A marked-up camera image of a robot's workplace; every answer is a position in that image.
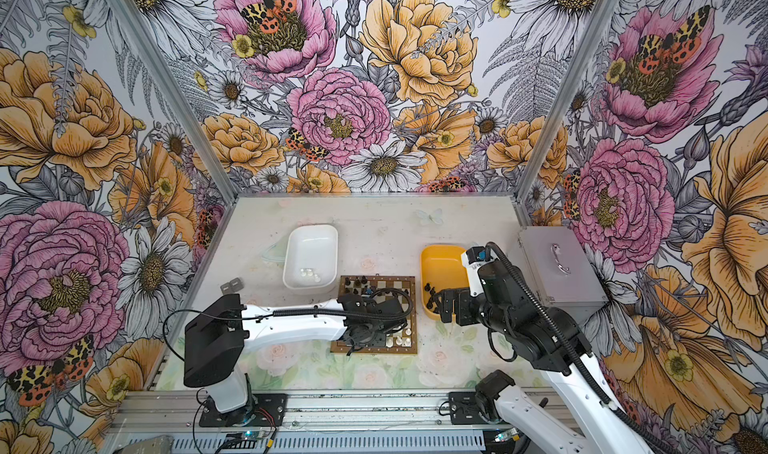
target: gray small box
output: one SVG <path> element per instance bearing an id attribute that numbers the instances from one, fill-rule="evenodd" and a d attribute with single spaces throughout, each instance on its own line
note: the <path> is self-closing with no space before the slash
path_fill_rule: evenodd
<path id="1" fill-rule="evenodd" d="M 558 307 L 579 324 L 608 302 L 578 239 L 567 227 L 529 227 L 520 244 L 542 304 Z"/>

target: floral tabletop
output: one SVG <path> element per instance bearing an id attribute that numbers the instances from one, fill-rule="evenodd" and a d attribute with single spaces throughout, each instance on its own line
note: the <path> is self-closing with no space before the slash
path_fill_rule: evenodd
<path id="1" fill-rule="evenodd" d="M 443 324 L 418 313 L 418 354 L 332 354 L 326 341 L 267 346 L 240 357 L 240 367 L 258 390 L 418 389 L 473 387 L 496 369 L 521 386 L 545 386 L 531 364 L 500 360 L 488 348 L 485 327 Z M 494 336 L 504 357 L 512 347 Z M 182 363 L 171 357 L 156 390 L 184 390 Z"/>

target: wall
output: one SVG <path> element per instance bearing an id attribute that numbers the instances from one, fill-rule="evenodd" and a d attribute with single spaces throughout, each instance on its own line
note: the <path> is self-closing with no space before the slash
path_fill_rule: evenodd
<path id="1" fill-rule="evenodd" d="M 514 190 L 595 2 L 135 1 L 251 193 Z"/>
<path id="2" fill-rule="evenodd" d="M 6 452 L 96 452 L 224 213 L 113 22 L 104 0 L 0 0 Z"/>
<path id="3" fill-rule="evenodd" d="M 584 329 L 624 408 L 682 452 L 768 452 L 766 10 L 623 9 L 563 119 L 564 179 L 528 199 L 610 298 Z"/>

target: white butterfly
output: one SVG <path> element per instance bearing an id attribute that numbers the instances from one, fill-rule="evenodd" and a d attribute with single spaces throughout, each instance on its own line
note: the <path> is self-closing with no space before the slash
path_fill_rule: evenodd
<path id="1" fill-rule="evenodd" d="M 427 214 L 423 210 L 417 210 L 416 215 L 421 219 L 423 226 L 428 226 L 431 222 L 434 222 L 438 226 L 442 225 L 442 209 L 437 209 L 431 214 Z"/>

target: metal post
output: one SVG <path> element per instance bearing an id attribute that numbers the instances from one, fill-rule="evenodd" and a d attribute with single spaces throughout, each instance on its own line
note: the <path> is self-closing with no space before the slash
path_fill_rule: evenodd
<path id="1" fill-rule="evenodd" d="M 120 28 L 125 29 L 128 38 L 137 47 L 138 54 L 153 80 L 158 84 L 160 91 L 165 95 L 165 100 L 170 108 L 176 113 L 178 120 L 192 140 L 200 159 L 210 172 L 211 178 L 216 182 L 216 186 L 221 192 L 225 203 L 230 206 L 234 204 L 236 193 L 232 187 L 232 182 L 226 175 L 226 171 L 221 166 L 218 158 L 210 147 L 208 139 L 203 134 L 202 127 L 197 121 L 192 109 L 187 103 L 181 88 L 176 82 L 176 78 L 171 73 L 165 57 L 158 45 L 154 42 L 154 34 L 148 24 L 144 21 L 141 12 L 133 0 L 106 0 L 114 15 L 120 22 Z"/>
<path id="2" fill-rule="evenodd" d="M 554 138 L 558 135 L 558 128 L 563 120 L 568 105 L 574 98 L 576 90 L 579 87 L 579 81 L 584 74 L 584 70 L 590 61 L 594 61 L 594 49 L 600 42 L 605 29 L 610 25 L 610 18 L 613 16 L 619 0 L 597 0 L 592 10 L 592 15 L 584 30 L 584 35 L 578 40 L 574 48 L 574 54 L 571 57 L 571 63 L 565 72 L 558 94 L 554 98 L 552 107 L 547 114 L 547 120 L 542 128 L 542 135 L 536 142 L 531 158 L 525 166 L 523 178 L 518 184 L 517 200 L 523 204 L 528 192 L 531 191 L 533 181 L 536 180 L 539 171 L 542 169 L 544 159 L 547 157 Z"/>

